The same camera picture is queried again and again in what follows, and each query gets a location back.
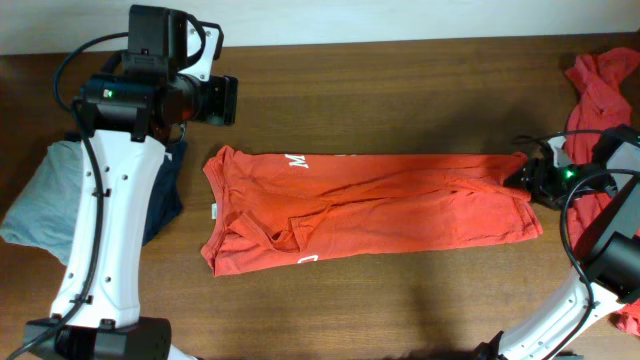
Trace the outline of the orange FRAM t-shirt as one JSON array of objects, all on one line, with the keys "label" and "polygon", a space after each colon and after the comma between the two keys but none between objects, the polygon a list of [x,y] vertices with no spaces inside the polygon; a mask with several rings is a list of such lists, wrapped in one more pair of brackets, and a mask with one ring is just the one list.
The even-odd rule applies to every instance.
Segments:
[{"label": "orange FRAM t-shirt", "polygon": [[512,155],[251,155],[225,146],[204,166],[215,276],[355,255],[518,243],[542,225],[504,180]]}]

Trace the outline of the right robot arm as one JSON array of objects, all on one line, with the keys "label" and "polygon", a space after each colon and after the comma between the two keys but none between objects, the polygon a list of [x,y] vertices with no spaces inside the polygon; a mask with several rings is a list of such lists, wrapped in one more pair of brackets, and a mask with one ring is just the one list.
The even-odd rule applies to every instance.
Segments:
[{"label": "right robot arm", "polygon": [[[562,359],[564,349],[601,318],[639,298],[639,133],[620,125],[598,131],[591,162],[561,162],[552,136],[537,138],[534,158],[504,184],[560,211],[560,236],[572,270],[566,282],[526,321],[479,344],[474,359]],[[586,195],[609,204],[569,239],[568,212]]]}]

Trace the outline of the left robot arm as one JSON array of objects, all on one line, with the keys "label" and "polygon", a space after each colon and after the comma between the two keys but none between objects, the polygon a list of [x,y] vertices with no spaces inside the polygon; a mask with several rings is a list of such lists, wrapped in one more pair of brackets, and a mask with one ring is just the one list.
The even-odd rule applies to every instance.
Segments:
[{"label": "left robot arm", "polygon": [[232,125],[237,93],[231,76],[100,74],[88,81],[71,105],[83,160],[71,258],[49,316],[27,322],[12,358],[186,358],[168,320],[140,314],[146,216],[172,127]]}]

